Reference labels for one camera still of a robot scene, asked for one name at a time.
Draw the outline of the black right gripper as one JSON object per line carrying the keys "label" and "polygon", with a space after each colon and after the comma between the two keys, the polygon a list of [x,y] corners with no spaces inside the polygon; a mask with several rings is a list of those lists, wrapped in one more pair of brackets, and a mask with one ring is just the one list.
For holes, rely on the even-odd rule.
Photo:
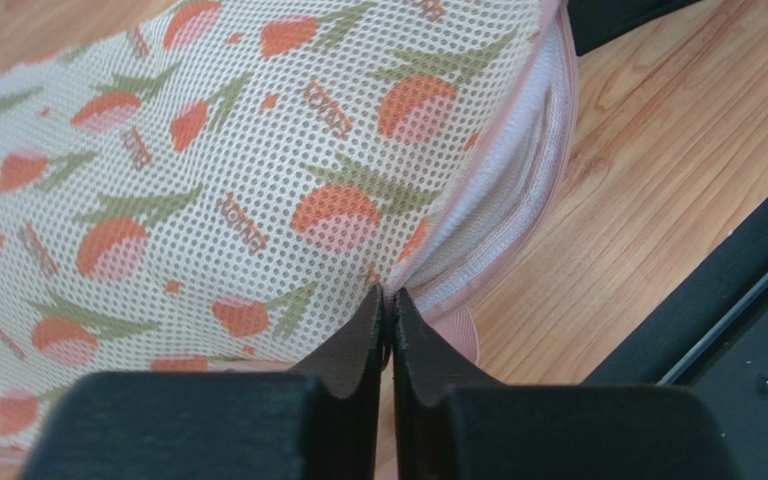
{"label": "black right gripper", "polygon": [[567,13],[577,56],[699,0],[570,0]]}

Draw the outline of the floral mesh laundry bag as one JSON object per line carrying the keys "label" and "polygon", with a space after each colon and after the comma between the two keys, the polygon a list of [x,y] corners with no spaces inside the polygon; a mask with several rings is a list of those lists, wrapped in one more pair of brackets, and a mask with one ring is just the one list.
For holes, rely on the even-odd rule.
{"label": "floral mesh laundry bag", "polygon": [[181,1],[0,74],[0,462],[100,371],[286,368],[374,286],[469,312],[560,183],[562,1]]}

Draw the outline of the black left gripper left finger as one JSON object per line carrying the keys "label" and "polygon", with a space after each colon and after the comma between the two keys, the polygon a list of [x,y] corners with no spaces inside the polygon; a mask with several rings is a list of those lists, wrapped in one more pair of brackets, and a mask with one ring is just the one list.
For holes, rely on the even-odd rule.
{"label": "black left gripper left finger", "polygon": [[101,372],[60,400],[25,479],[370,479],[383,293],[282,372]]}

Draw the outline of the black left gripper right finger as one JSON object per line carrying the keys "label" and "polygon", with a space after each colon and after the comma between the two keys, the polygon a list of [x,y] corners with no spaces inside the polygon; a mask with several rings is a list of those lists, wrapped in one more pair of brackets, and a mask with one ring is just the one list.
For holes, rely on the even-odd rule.
{"label": "black left gripper right finger", "polygon": [[392,351],[402,479],[733,479],[705,405],[654,385],[508,385],[394,298]]}

